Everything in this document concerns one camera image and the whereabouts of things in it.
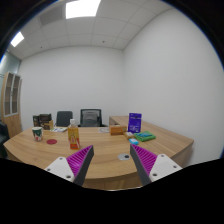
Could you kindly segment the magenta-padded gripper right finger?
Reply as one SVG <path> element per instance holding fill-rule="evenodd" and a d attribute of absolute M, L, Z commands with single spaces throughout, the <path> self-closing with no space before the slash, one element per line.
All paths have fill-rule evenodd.
<path fill-rule="evenodd" d="M 181 170 L 167 155 L 156 155 L 137 145 L 130 145 L 130 154 L 143 186 Z"/>

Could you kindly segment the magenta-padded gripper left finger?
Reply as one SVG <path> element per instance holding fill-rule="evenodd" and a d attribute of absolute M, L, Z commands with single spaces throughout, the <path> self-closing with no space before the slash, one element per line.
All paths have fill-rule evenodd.
<path fill-rule="evenodd" d="M 67 158 L 58 157 L 45 168 L 45 171 L 82 186 L 93 156 L 94 148 L 90 145 Z"/>

